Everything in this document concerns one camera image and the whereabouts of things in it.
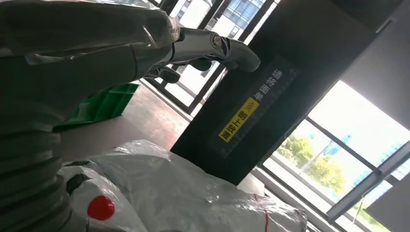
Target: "floor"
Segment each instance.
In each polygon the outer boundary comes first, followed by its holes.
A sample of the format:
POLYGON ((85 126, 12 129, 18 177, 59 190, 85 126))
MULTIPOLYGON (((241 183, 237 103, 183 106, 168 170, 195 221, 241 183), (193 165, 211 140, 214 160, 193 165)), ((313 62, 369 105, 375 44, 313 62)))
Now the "floor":
MULTIPOLYGON (((83 160, 124 142, 140 139, 169 150, 188 124, 188 120, 157 94, 141 85, 122 116, 62 132, 61 145, 55 148, 54 155, 63 161, 83 160)), ((264 184, 251 174, 238 187, 245 192, 264 195, 264 184)))
POLYGON ((189 122, 141 85, 123 112, 147 140, 171 149, 189 122))

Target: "white plastic cover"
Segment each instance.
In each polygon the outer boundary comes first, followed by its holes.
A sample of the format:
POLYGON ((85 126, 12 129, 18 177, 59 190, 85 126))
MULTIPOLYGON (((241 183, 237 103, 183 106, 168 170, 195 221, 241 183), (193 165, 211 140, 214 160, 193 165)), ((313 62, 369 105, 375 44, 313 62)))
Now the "white plastic cover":
POLYGON ((132 214, 134 222, 143 224, 137 228, 130 226, 131 222, 110 218, 111 228, 117 226, 127 232, 306 231, 307 219, 302 210, 238 190, 145 140, 128 142, 103 156, 90 158, 89 162, 70 165, 61 170, 65 178, 72 178, 74 173, 84 173, 90 178, 71 194, 75 210, 86 215, 84 205, 92 199, 90 194, 107 193, 109 198, 120 194, 116 209, 125 212, 125 208, 131 207, 136 213, 132 214), (97 186, 99 191, 89 189, 90 185, 97 186))

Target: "robotic arm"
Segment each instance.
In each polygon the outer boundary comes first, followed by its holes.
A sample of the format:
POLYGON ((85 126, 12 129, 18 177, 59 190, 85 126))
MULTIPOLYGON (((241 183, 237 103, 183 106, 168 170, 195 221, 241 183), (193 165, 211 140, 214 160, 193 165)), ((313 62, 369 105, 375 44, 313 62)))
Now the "robotic arm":
POLYGON ((0 2, 0 231, 85 231, 53 157, 52 132, 92 93, 139 78, 203 70, 257 69, 243 43, 211 31, 175 30, 160 10, 73 1, 0 2))

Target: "red circle sticker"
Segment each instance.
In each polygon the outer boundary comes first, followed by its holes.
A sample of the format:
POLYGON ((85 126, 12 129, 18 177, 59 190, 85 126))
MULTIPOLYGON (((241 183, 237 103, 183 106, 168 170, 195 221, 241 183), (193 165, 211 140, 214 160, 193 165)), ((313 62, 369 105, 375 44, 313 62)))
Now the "red circle sticker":
POLYGON ((106 196, 98 196, 88 205, 87 214, 89 217, 105 221, 109 219, 115 211, 115 206, 112 200, 106 196))

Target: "yellow label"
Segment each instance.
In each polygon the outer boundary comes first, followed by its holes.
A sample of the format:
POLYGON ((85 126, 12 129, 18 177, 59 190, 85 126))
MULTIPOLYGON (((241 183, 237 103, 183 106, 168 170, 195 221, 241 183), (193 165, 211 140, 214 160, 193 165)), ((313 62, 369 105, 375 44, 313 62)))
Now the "yellow label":
POLYGON ((228 124, 226 124, 223 130, 219 133, 219 137, 225 142, 229 142, 256 110, 256 108, 258 108, 258 106, 259 103, 257 103, 253 98, 248 98, 238 112, 236 112, 228 124))

